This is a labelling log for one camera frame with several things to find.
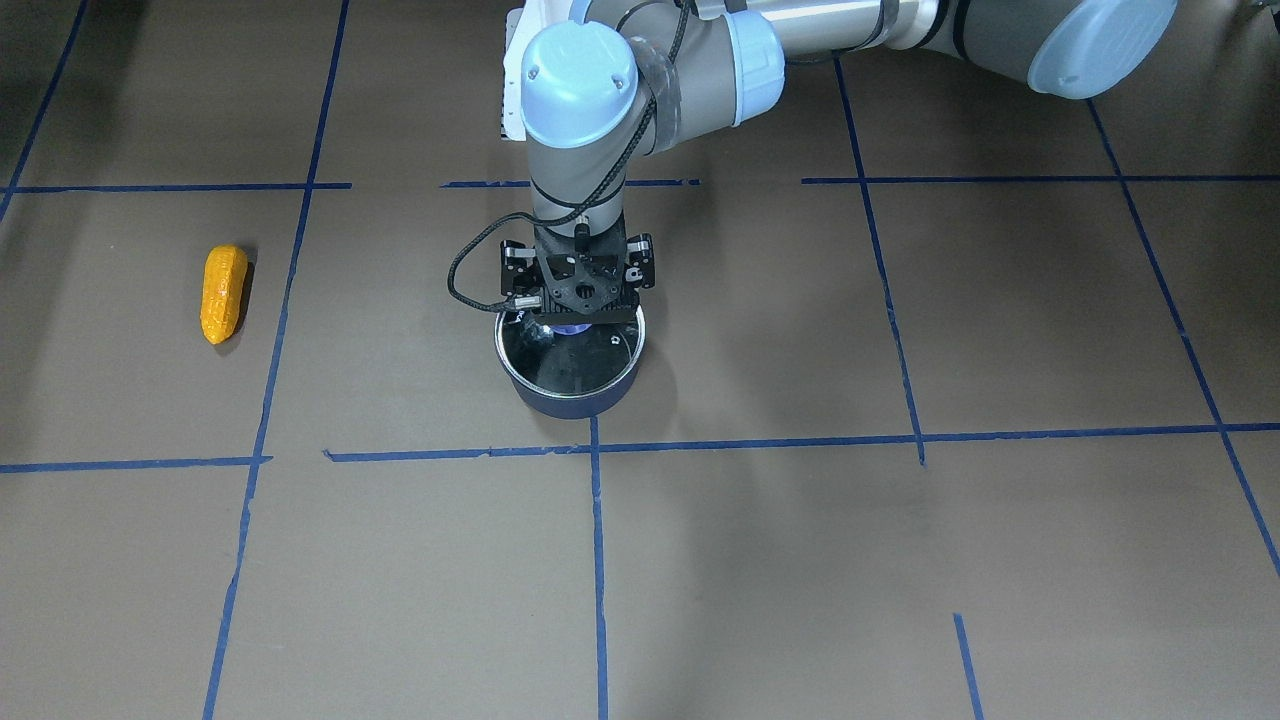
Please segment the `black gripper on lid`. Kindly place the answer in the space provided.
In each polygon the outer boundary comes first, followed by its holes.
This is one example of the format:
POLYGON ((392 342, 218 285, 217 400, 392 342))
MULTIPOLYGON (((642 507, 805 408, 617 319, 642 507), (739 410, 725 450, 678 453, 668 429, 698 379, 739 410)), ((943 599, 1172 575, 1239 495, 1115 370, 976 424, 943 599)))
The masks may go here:
POLYGON ((588 252, 572 240, 541 237, 532 247, 500 245, 500 293, 506 309, 541 324, 616 324, 636 319, 640 291, 657 282, 650 234, 598 236, 588 252))

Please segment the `grey robot arm lifting lid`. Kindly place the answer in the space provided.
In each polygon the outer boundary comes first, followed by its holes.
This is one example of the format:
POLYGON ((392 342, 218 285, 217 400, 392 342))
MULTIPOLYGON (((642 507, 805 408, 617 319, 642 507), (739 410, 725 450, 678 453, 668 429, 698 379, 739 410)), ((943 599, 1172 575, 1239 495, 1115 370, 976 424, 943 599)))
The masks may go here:
POLYGON ((1089 99, 1164 36, 1174 1, 527 1, 506 37, 500 128, 527 150, 530 243, 502 249, 500 300, 549 325, 630 322, 655 282, 628 237, 634 158, 741 126, 781 99, 790 64, 928 49, 1089 99))

